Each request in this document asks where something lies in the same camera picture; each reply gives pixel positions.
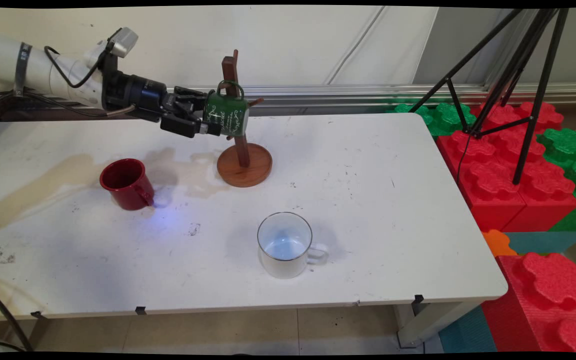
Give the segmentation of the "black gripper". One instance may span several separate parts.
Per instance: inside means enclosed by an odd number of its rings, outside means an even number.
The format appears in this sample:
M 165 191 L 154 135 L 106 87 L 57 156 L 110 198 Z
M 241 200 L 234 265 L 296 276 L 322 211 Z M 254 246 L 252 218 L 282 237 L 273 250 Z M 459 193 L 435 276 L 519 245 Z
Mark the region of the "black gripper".
M 166 84 L 122 71 L 103 74 L 102 104 L 107 116 L 128 114 L 131 117 L 158 123 L 160 129 L 186 138 L 195 135 L 219 137 L 222 126 L 209 121 L 206 116 L 206 100 L 211 92 L 175 86 L 174 102 L 184 107 L 169 109 L 170 92 Z

